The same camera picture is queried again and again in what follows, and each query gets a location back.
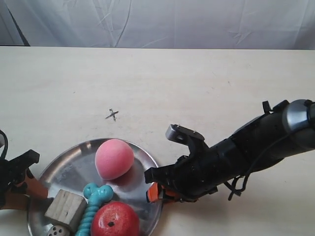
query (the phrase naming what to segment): toy apple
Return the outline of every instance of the toy apple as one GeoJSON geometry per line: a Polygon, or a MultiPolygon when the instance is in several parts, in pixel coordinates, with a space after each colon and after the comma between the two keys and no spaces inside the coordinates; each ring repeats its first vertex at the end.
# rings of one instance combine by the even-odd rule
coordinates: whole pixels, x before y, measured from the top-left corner
{"type": "Polygon", "coordinates": [[[125,203],[103,206],[91,225],[91,236],[139,236],[140,222],[134,210],[125,203]]]}

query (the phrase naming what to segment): black wire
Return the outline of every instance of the black wire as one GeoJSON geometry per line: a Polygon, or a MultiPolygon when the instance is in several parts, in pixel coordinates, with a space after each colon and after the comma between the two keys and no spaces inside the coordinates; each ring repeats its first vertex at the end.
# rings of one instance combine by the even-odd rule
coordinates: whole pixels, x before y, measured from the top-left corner
{"type": "Polygon", "coordinates": [[[5,135],[5,133],[2,130],[0,130],[0,134],[4,138],[4,148],[3,148],[2,154],[0,156],[0,160],[4,160],[5,156],[6,156],[6,153],[8,152],[8,138],[7,138],[7,136],[5,135]]]}
{"type": "Polygon", "coordinates": [[[287,138],[289,135],[291,134],[287,134],[285,136],[283,136],[282,138],[274,141],[273,143],[271,143],[267,148],[265,148],[261,153],[260,155],[258,155],[258,157],[252,162],[250,168],[246,171],[246,173],[244,175],[241,175],[241,176],[238,176],[238,177],[235,177],[232,184],[229,184],[228,182],[225,182],[225,186],[228,187],[228,189],[231,190],[231,193],[228,197],[228,200],[231,201],[232,200],[232,197],[233,195],[237,195],[237,196],[241,196],[242,192],[244,192],[246,190],[246,185],[247,185],[247,182],[248,182],[248,179],[252,173],[252,170],[253,168],[255,167],[256,163],[260,160],[260,158],[263,156],[263,154],[269,150],[271,147],[273,147],[275,144],[277,144],[278,142],[282,141],[283,139],[287,138]],[[244,181],[243,181],[243,184],[242,184],[242,188],[241,189],[236,189],[236,184],[237,184],[237,181],[244,177],[244,181]]]}

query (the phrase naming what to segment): wooden block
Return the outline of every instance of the wooden block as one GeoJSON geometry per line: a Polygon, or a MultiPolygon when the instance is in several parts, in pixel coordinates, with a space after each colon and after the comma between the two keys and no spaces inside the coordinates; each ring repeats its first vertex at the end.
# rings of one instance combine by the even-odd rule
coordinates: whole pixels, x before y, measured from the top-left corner
{"type": "Polygon", "coordinates": [[[70,236],[70,232],[64,226],[54,225],[48,231],[47,236],[70,236]]]}
{"type": "Polygon", "coordinates": [[[53,224],[64,226],[75,233],[86,206],[84,197],[60,190],[48,207],[45,216],[53,224]]]}

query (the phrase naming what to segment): white backdrop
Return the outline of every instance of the white backdrop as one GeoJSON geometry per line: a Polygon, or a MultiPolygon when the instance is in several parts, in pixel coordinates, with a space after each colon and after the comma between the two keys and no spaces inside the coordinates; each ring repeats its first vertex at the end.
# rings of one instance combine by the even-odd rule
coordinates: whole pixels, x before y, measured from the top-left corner
{"type": "Polygon", "coordinates": [[[31,46],[315,48],[315,0],[4,1],[31,46]]]}

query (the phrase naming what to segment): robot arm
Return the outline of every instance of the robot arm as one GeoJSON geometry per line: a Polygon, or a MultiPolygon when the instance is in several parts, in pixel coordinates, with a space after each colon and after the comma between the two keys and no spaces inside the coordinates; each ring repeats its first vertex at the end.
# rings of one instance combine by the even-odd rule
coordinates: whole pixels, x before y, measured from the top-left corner
{"type": "Polygon", "coordinates": [[[147,191],[147,201],[195,202],[217,192],[220,184],[231,190],[231,200],[246,189],[251,173],[315,149],[314,102],[285,100],[271,109],[266,101],[263,110],[263,115],[212,147],[201,134],[170,125],[167,139],[188,146],[190,154],[173,165],[145,171],[146,183],[154,183],[147,191]],[[243,187],[236,189],[240,178],[244,178],[243,187]]]}

